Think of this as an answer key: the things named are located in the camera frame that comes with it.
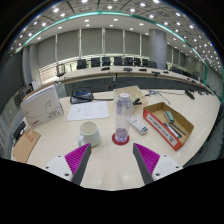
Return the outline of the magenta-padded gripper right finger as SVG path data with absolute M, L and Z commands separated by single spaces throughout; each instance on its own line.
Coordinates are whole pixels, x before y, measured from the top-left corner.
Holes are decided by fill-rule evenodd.
M 159 155 L 137 143 L 133 144 L 133 154 L 145 185 L 182 169 L 182 166 L 168 155 Z

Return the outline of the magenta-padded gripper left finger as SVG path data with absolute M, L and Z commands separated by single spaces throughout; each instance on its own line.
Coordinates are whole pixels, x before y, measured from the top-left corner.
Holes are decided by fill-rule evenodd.
M 85 144 L 71 151 L 67 155 L 57 155 L 44 170 L 59 176 L 65 180 L 80 185 L 91 155 L 91 144 Z

